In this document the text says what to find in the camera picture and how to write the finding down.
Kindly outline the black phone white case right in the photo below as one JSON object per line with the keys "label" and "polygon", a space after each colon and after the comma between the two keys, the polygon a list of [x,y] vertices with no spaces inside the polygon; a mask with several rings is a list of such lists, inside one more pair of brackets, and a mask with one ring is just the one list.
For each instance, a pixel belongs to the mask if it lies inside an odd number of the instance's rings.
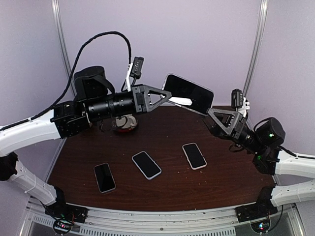
{"label": "black phone white case right", "polygon": [[184,144],[182,150],[193,170],[202,169],[207,166],[207,162],[196,143]]}

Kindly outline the front aluminium rail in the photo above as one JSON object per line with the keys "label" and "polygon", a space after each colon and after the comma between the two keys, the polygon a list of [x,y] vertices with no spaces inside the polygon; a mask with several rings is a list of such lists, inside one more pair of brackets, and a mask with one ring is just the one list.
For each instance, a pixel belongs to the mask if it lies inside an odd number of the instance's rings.
{"label": "front aluminium rail", "polygon": [[[87,207],[84,223],[75,223],[65,236],[306,236],[295,205],[256,221],[271,220],[272,231],[257,233],[253,221],[240,222],[235,207],[189,211],[125,211]],[[31,198],[18,236],[58,236],[54,219]]]}

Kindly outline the cream ceramic mug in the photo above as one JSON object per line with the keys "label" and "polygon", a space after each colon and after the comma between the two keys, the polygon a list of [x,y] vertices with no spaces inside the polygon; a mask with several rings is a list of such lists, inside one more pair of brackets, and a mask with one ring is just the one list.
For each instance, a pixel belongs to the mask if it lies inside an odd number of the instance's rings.
{"label": "cream ceramic mug", "polygon": [[135,128],[138,124],[137,119],[133,115],[124,115],[115,118],[116,127],[121,129]]}

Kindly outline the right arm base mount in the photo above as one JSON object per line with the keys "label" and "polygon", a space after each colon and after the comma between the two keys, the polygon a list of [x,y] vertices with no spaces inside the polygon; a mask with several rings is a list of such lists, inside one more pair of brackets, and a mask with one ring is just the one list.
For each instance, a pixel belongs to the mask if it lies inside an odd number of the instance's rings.
{"label": "right arm base mount", "polygon": [[278,212],[278,208],[271,203],[274,187],[263,187],[255,203],[235,208],[238,222],[251,221],[251,228],[259,234],[270,232],[273,227],[270,216]]}

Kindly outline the black phone white case middle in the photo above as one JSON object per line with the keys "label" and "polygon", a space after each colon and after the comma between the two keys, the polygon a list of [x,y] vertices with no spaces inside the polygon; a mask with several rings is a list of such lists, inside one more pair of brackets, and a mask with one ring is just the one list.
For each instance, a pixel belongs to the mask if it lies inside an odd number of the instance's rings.
{"label": "black phone white case middle", "polygon": [[145,151],[135,154],[131,159],[147,180],[162,173],[160,166]]}

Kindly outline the right aluminium frame post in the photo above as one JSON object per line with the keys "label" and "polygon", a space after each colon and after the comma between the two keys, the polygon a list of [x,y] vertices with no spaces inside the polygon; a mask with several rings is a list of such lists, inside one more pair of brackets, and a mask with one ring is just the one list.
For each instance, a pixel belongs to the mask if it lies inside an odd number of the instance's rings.
{"label": "right aluminium frame post", "polygon": [[259,51],[262,44],[266,20],[267,20],[268,2],[269,2],[268,0],[260,1],[260,8],[259,8],[259,13],[258,13],[258,20],[257,20],[257,27],[256,27],[253,49],[252,49],[252,56],[250,59],[247,76],[246,76],[246,80],[245,80],[245,84],[243,88],[244,97],[248,97],[255,67],[258,61]]}

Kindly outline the red coaster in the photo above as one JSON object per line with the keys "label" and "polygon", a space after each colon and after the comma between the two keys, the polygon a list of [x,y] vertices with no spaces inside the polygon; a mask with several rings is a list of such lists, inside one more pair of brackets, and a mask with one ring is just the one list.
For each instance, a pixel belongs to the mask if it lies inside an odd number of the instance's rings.
{"label": "red coaster", "polygon": [[130,133],[130,132],[133,132],[135,130],[137,130],[139,127],[139,125],[136,125],[136,126],[131,126],[131,127],[128,127],[128,128],[122,128],[122,127],[117,127],[114,129],[114,133],[117,133],[117,134],[124,134],[124,133]]}

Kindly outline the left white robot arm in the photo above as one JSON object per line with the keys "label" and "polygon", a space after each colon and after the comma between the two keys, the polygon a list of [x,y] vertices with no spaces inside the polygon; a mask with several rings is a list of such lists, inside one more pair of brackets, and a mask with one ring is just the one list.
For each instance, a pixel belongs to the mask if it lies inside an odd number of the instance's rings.
{"label": "left white robot arm", "polygon": [[47,140],[64,139],[108,118],[143,114],[171,98],[171,93],[147,85],[116,93],[102,66],[74,74],[77,95],[54,105],[37,118],[28,118],[0,129],[0,179],[15,183],[58,215],[67,218],[71,208],[58,187],[37,178],[18,159],[16,150]]}

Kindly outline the left aluminium frame post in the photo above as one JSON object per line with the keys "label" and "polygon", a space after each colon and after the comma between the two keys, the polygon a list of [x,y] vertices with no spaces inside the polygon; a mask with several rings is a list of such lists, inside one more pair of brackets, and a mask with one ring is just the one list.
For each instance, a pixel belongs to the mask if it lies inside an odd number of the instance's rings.
{"label": "left aluminium frame post", "polygon": [[55,21],[59,44],[60,44],[61,53],[62,53],[62,60],[65,67],[66,74],[69,77],[71,73],[71,65],[70,65],[69,56],[68,56],[68,52],[66,48],[65,37],[64,37],[62,17],[61,17],[61,12],[60,12],[60,4],[58,0],[51,0],[51,4],[52,4],[54,21]]}

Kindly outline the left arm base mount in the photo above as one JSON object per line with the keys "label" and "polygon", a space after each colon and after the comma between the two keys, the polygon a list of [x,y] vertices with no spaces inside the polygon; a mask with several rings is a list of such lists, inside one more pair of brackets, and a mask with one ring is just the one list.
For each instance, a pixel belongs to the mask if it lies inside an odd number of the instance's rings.
{"label": "left arm base mount", "polygon": [[64,236],[72,230],[75,223],[85,223],[88,209],[67,204],[63,191],[58,187],[53,187],[53,190],[56,193],[55,202],[51,205],[42,204],[42,206],[45,213],[55,220],[53,223],[54,232]]}

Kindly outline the black phone white case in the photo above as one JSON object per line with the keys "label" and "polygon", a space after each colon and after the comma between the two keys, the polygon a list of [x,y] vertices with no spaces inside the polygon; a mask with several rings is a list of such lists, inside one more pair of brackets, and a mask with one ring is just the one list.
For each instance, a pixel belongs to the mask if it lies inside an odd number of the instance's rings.
{"label": "black phone white case", "polygon": [[207,162],[196,143],[184,144],[182,150],[193,170],[202,169],[207,166]]}
{"label": "black phone white case", "polygon": [[131,159],[147,180],[162,173],[160,166],[145,151],[135,154]]}

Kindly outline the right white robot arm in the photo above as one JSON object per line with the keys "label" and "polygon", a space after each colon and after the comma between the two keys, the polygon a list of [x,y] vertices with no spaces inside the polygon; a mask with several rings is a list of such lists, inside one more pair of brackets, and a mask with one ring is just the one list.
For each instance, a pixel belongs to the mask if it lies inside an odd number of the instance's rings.
{"label": "right white robot arm", "polygon": [[252,206],[255,216],[264,216],[271,207],[314,200],[315,157],[284,148],[285,131],[275,117],[265,118],[250,129],[246,116],[238,111],[211,108],[208,116],[214,121],[209,129],[211,134],[231,140],[253,154],[253,163],[260,173],[310,178],[307,182],[293,185],[264,187]]}

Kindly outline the aluminium frame post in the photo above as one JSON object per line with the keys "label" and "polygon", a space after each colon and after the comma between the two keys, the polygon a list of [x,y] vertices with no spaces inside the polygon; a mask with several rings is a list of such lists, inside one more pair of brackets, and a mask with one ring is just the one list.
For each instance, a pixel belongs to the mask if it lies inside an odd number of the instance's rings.
{"label": "aluminium frame post", "polygon": [[68,52],[66,48],[65,37],[64,37],[62,17],[61,17],[61,12],[60,12],[60,4],[58,0],[51,0],[51,4],[52,4],[54,21],[55,21],[59,44],[60,44],[61,53],[62,53],[62,60],[65,67],[66,74],[69,77],[71,73],[71,65],[70,65],[69,56],[68,56]]}
{"label": "aluminium frame post", "polygon": [[259,8],[259,13],[258,13],[258,20],[257,20],[257,27],[256,27],[253,49],[252,49],[252,56],[250,59],[247,76],[246,76],[246,80],[245,80],[245,84],[243,88],[244,97],[248,97],[255,67],[258,61],[259,51],[262,44],[266,20],[267,20],[268,2],[269,2],[268,0],[260,1],[260,8]]}

